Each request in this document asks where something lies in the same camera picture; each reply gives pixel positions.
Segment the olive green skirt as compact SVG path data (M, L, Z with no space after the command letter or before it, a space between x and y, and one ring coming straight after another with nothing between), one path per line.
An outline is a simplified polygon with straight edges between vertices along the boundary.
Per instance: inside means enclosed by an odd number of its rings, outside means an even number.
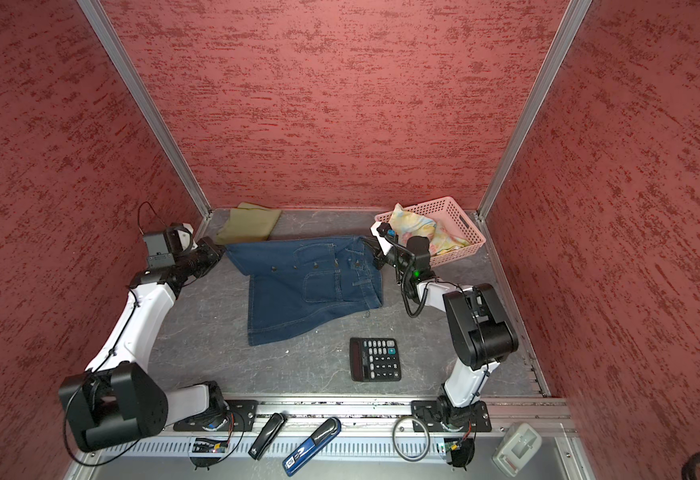
M242 202L229 212L225 224L217 231L215 243L228 245L266 241L282 211Z

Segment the blue denim skirt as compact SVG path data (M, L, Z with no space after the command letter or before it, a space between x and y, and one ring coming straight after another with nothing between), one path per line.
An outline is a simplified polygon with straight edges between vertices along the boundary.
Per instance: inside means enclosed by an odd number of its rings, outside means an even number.
M249 278L251 346L383 306L382 275L363 236L237 243L226 247L226 255Z

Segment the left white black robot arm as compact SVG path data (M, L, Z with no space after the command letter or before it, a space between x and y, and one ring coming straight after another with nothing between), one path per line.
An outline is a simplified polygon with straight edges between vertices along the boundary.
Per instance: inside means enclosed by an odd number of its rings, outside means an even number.
M83 373L66 377L59 388L65 441L94 452L156 436L183 421L214 429L228 420L229 406L216 382L165 391L148 373L159 330L182 289L208 274L223 254L204 237L172 264L132 278L127 303L102 349Z

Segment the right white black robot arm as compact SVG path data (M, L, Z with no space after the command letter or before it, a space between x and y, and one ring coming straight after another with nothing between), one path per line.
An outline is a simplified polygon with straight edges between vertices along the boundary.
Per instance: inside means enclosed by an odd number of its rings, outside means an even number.
M376 223L371 231L377 242L370 247L375 266L395 269L406 314L416 318L430 307L446 315L457 360L427 416L449 431L476 423L482 389L519 347L497 291L487 283L462 286L438 277L430 264L430 240L424 236L401 243L388 223Z

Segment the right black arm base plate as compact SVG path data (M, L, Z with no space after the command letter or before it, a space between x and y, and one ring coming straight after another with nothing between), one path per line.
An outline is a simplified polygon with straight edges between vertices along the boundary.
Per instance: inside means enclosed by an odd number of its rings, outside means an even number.
M411 414L430 432L464 434L492 431L487 405L483 401L468 407L448 408L442 398L437 401L417 400L411 402Z

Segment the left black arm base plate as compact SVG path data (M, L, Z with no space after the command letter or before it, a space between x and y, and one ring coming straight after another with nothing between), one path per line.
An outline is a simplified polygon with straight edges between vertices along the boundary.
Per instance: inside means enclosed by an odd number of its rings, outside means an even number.
M229 432L230 430L252 431L259 403L249 399L228 399L226 404L227 413L225 416L217 416L214 420L206 421L191 417L175 423L172 429L177 432L209 433Z

